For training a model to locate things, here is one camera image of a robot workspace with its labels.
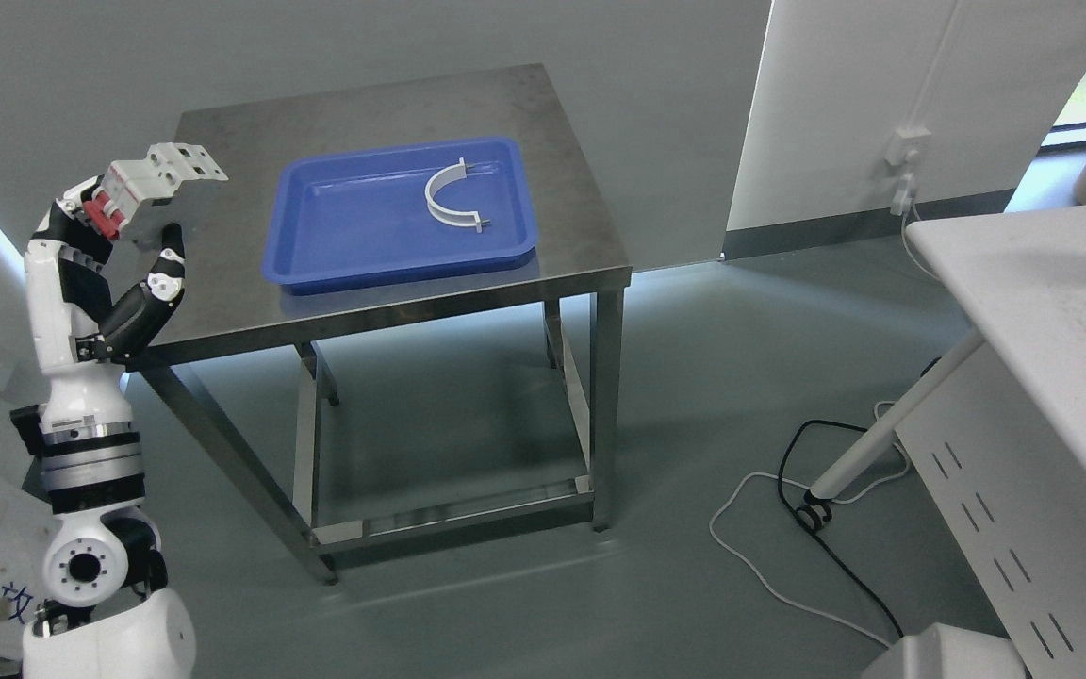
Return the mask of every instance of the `gray wall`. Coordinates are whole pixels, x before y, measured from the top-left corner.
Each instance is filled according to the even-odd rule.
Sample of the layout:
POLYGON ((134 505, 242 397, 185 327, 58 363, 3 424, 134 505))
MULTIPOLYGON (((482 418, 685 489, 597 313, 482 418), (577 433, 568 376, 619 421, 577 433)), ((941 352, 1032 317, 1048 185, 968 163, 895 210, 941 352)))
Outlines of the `gray wall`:
POLYGON ((1086 0, 803 0, 770 34, 729 229, 888 210, 899 127, 919 201, 1012 190, 1086 68, 1086 0))
POLYGON ((0 226, 178 113, 542 61, 637 267, 723 241, 767 0, 0 3, 0 226))

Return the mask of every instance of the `black cable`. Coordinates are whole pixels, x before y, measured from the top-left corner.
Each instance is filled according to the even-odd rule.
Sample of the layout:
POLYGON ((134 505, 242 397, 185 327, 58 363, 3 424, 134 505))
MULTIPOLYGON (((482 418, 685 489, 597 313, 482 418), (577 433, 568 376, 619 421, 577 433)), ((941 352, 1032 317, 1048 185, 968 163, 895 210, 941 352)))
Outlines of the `black cable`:
POLYGON ((894 614, 891 613, 891 609, 889 607, 887 607, 886 603, 884 603, 883 600, 879 598, 879 594, 874 593, 874 590, 868 588, 868 586, 864 582, 861 582, 861 578, 858 577, 856 573, 849 570, 848 566, 845 566, 845 563, 842 562, 838 555, 836 555, 836 552, 833 552, 832 548, 828 546, 826 542, 824 542, 822 538, 816 536, 813 530, 807 527, 807 525, 804 525, 803 520, 798 519, 798 515, 796 511, 794 511, 794 506, 790 505, 788 500, 785 499, 785 493, 783 493, 782 491, 783 487, 785 486, 784 481, 785 463, 787 463, 787 461, 790 460, 790 452, 794 451, 794 447, 798 442, 798 438, 800 438, 800 436, 803 436, 803 432, 811 425, 835 426, 835 428, 837 429, 848 429, 850 431, 859 431, 861 433, 866 433, 866 428, 863 428, 863 426, 844 425, 844 423, 832 422, 828 419, 809 419, 807 422, 804 422, 803 425, 798 427, 796 433, 794 433, 794 439, 790 440, 790 445, 785 448, 785 453, 782 454, 782 463, 779 464, 779 467, 776 467, 776 496, 779 496, 779 499, 782 500, 782 504, 785 505, 785 508, 787 508, 790 515, 794 517, 794 521, 798 524, 798 528, 803 528, 804 532, 806 532, 807 536, 810 536, 811 540, 815 540, 816 544, 820 545, 820 549, 823 549, 824 552, 828 553, 829 557, 832 557, 833 562, 836 562, 836 566, 839 566, 841 570, 845 571, 845 576, 849 576, 849 579, 854 580, 854 582, 857 582, 858 588, 861 588, 862 592, 866 592, 867 596, 870 596, 870 599, 872 599, 872 601, 874 601, 875 604, 879 604, 879 607, 881 607, 882 613, 887 615, 887 619, 891 621, 891 626, 896 628, 896 633, 902 637, 904 628, 899 626, 899 621, 897 621, 896 616, 894 616, 894 614))

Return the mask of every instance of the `white bracket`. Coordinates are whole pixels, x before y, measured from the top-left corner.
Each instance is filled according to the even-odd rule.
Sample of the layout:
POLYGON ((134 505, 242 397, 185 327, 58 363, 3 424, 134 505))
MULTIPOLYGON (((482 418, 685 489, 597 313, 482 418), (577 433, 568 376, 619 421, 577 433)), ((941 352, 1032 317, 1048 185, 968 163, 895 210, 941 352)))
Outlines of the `white bracket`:
POLYGON ((426 183, 426 206, 430 208, 430 214, 434 215, 434 218, 440 221, 440 223, 465 228, 475 227, 476 232, 482 232, 483 225, 487 225, 489 221, 481 219, 480 212, 452 211, 449 208, 439 205, 439 202, 434 201, 434 194, 439 193, 441 188, 452 184, 452 181, 467 179, 467 171, 468 164, 464 162, 464 159, 460 159, 460 162, 453 166, 441 168, 434 173, 434 176, 430 177, 430 181, 426 183))

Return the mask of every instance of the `table top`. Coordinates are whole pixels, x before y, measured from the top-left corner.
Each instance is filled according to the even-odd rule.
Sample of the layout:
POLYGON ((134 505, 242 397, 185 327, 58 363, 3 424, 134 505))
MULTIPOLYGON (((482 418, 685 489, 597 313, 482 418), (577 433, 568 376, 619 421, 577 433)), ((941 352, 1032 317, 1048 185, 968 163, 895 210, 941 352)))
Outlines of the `table top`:
MULTIPOLYGON (((540 64, 190 111, 175 138, 206 147, 229 181, 211 214, 185 225, 186 297, 132 369, 611 291, 631 280, 590 164, 540 64), (288 164, 487 135, 521 147, 540 234, 523 267, 306 297, 263 278, 288 164)), ((138 274, 146 271, 142 261, 138 274)))
POLYGON ((1086 468, 1086 206, 926 221, 909 236, 1086 468))

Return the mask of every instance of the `wall socket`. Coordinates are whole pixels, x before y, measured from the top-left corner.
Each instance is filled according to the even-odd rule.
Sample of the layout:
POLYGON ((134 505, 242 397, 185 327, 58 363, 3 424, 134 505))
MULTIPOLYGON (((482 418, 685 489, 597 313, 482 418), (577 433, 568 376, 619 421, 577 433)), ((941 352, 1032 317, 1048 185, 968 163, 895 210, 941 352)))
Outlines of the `wall socket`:
POLYGON ((894 168, 905 166, 905 164, 917 164, 918 161, 924 159, 927 140, 932 136, 933 134, 922 125, 897 128, 896 133, 891 135, 887 152, 883 154, 883 158, 894 168))

